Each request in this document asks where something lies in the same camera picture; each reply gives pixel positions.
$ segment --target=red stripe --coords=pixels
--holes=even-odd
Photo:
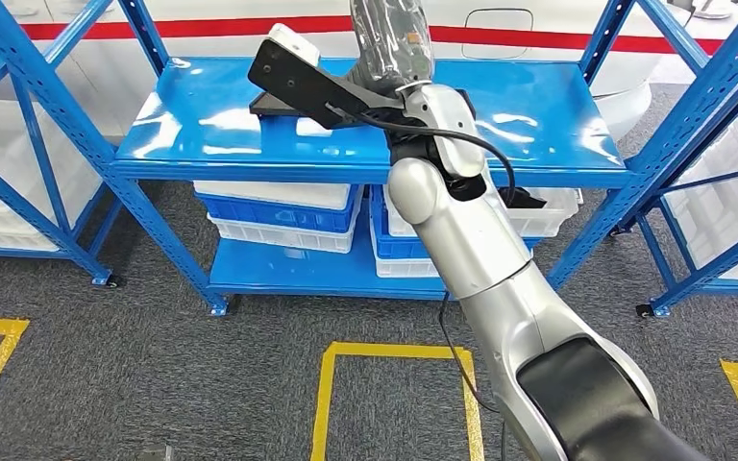
[[[295,16],[253,17],[238,19],[186,19],[158,21],[157,30],[168,38],[197,36],[257,36],[270,31],[273,24],[282,22],[296,32],[325,33],[350,32],[349,16]],[[63,23],[24,24],[27,35],[33,40],[52,40],[66,27]],[[564,48],[582,50],[587,46],[589,34],[564,32],[511,31],[500,29],[478,29],[471,27],[432,26],[434,41],[445,43],[473,43],[481,45],[506,45],[536,48]],[[126,22],[101,22],[86,34],[90,39],[134,38]],[[709,55],[714,54],[722,40],[703,38],[697,42]],[[675,51],[660,36],[619,36],[612,48],[615,51],[637,53],[674,53]]]

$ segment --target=silver robotic arm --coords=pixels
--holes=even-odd
[[[461,96],[438,100],[426,96],[449,92],[456,94],[442,85],[413,88],[406,97],[406,114],[430,127],[454,128],[461,123],[466,133],[476,133],[471,111]],[[424,100],[430,101],[430,115],[421,112]],[[634,390],[638,402],[657,418],[654,391],[640,368],[587,326],[558,297],[531,260],[491,182],[484,152],[452,139],[443,139],[437,148],[447,171],[461,171],[463,178],[483,178],[485,188],[478,197],[456,199],[438,168],[421,158],[405,158],[392,166],[389,193],[395,208],[423,240],[449,291],[462,305],[488,365],[496,402],[525,451],[533,459],[568,459],[563,441],[554,432],[554,422],[548,421],[518,375],[537,357],[573,340],[586,342],[610,361],[616,373],[626,379],[623,390]],[[555,376],[546,378],[553,381]]]
[[[658,421],[635,362],[587,326],[533,263],[491,180],[469,102],[430,81],[419,0],[352,2],[361,59],[349,75],[320,69],[314,46],[277,26],[248,77],[285,107],[260,96],[251,111],[385,129],[392,202],[462,305],[500,412],[530,459],[704,460]]]

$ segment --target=gray carpet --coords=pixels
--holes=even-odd
[[[654,89],[654,106],[621,142],[623,152],[637,152],[680,91]],[[145,188],[208,267],[215,230],[189,184]],[[587,192],[583,211],[536,249],[543,269],[602,196]],[[664,245],[675,254],[671,240]],[[0,317],[30,320],[0,376],[0,460],[127,460],[162,442],[189,460],[309,459],[330,342],[443,344],[438,303],[244,297],[232,315],[211,318],[125,211],[101,258],[126,277],[126,287],[91,287],[66,261],[0,258]],[[637,318],[633,307],[661,289],[633,233],[604,242],[561,295],[638,361],[676,434],[711,459],[738,461],[738,402],[719,364],[738,361],[738,298],[696,297],[671,318]],[[456,305],[447,320],[456,342],[475,354],[489,396],[484,363]],[[328,459],[469,459],[451,361],[342,357],[332,386]],[[485,458],[498,460],[500,420],[484,411],[481,420]],[[508,440],[508,459],[523,459]]]

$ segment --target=blue crate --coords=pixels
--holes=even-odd
[[[343,209],[289,205],[200,193],[196,196],[205,203],[210,216],[217,219],[344,233],[349,230],[355,200],[360,199],[357,196],[359,190],[359,185],[350,186],[346,207]]]
[[[372,224],[381,259],[420,259],[429,257],[426,246],[419,237],[394,237],[389,234],[389,215],[383,201],[383,186],[373,185],[369,191]],[[525,244],[532,250],[541,237],[526,238]]]

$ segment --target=white plastic bin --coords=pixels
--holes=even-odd
[[[578,212],[578,193],[575,189],[526,187],[533,197],[547,203],[542,208],[513,208],[507,211],[513,227],[523,237],[555,237],[561,224]],[[383,187],[383,199],[389,212],[389,234],[395,237],[416,235],[414,229],[400,215],[389,198],[389,189]]]
[[[372,218],[369,218],[369,233],[372,239],[372,254],[375,256],[375,272],[378,277],[399,278],[399,279],[419,279],[440,277],[437,268],[429,258],[416,259],[381,259],[378,256],[378,239],[375,236],[375,227],[372,226]]]
[[[66,209],[66,217],[69,226],[74,227],[81,218],[86,205],[97,193],[102,184],[102,179],[88,165],[83,165],[81,171],[74,174],[68,183],[60,189],[63,206]],[[41,183],[41,193],[46,193],[46,188]],[[55,212],[49,201],[45,206],[40,206],[39,211],[44,213],[53,223],[57,224]],[[34,231],[32,225],[24,221],[21,216],[6,204],[0,203],[0,232],[1,231]]]
[[[222,238],[346,254],[352,249],[355,222],[360,211],[361,202],[362,200],[355,200],[351,224],[349,230],[344,233],[231,221],[213,218],[210,215],[208,215],[208,219],[219,229],[219,235]]]
[[[193,186],[200,194],[323,209],[343,209],[350,188],[349,184],[312,182],[195,181]]]
[[[101,179],[43,108],[37,104],[34,107],[69,220],[74,222],[86,204],[80,205],[83,197],[88,196],[88,202]],[[0,177],[55,222],[32,143],[15,101],[0,101]],[[1,200],[0,210],[5,218],[15,216]],[[14,224],[10,219],[5,222]]]
[[[677,181],[738,171],[738,119]],[[738,242],[738,178],[676,190],[664,197],[698,268]],[[738,279],[738,265],[721,276]]]
[[[54,252],[58,247],[44,237],[40,232],[32,229],[30,231],[15,230],[12,232],[0,231],[0,248],[11,248],[14,250],[37,250]]]

